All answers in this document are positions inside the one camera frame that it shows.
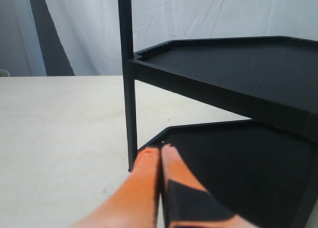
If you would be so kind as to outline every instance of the white tabletop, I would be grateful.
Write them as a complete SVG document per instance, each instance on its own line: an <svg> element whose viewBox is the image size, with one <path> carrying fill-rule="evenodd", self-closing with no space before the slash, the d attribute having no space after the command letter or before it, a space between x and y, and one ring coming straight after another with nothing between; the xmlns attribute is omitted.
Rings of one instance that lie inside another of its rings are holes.
<svg viewBox="0 0 318 228"><path fill-rule="evenodd" d="M167 126L244 119L141 82L136 95L139 146ZM0 78L1 228L66 227L127 169L121 76Z"/></svg>

